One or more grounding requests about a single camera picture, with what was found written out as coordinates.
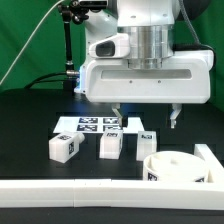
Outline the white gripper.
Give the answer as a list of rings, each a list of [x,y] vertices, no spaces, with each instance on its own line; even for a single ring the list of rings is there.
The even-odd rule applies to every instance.
[[[199,47],[148,58],[149,49],[146,42],[134,42],[122,33],[91,44],[81,70],[84,93],[91,102],[114,103],[120,127],[128,125],[128,117],[120,112],[119,103],[171,103],[174,129],[181,104],[210,98],[214,53]]]

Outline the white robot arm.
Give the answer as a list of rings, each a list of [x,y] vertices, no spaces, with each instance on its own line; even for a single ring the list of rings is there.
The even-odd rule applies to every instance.
[[[172,125],[184,104],[210,98],[215,53],[195,43],[177,48],[172,31],[188,0],[78,0],[86,7],[86,59],[75,88],[91,102],[165,103]]]

